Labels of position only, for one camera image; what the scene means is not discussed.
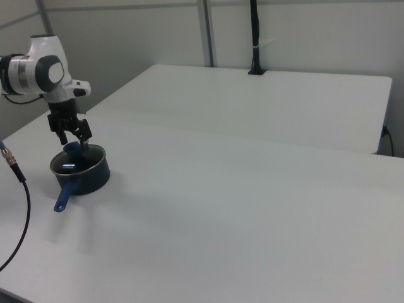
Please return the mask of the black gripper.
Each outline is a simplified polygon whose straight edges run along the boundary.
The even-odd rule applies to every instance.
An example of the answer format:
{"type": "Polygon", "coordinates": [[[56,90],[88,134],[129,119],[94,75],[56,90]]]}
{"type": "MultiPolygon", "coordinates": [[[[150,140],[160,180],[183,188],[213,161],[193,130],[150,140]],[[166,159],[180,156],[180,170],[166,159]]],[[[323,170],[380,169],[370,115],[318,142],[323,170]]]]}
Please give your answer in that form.
{"type": "Polygon", "coordinates": [[[50,130],[59,137],[62,145],[68,143],[65,132],[76,136],[83,152],[88,149],[88,140],[92,137],[86,119],[78,119],[78,107],[74,98],[58,103],[48,103],[50,114],[47,116],[50,130]]]}

